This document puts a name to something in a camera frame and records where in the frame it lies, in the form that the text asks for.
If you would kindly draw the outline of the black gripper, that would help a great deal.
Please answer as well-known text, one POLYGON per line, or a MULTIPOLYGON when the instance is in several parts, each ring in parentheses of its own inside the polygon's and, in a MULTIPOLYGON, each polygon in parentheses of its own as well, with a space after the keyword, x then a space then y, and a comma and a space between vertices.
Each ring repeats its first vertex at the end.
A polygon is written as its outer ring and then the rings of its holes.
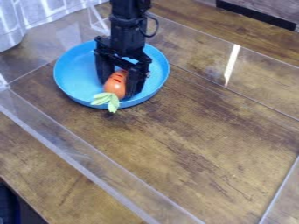
POLYGON ((115 67, 127 71, 125 98, 143 90, 149 73, 151 58, 144 53, 147 33, 147 11, 152 0, 109 0, 111 36, 96 37, 95 62, 97 79, 105 83, 115 67))

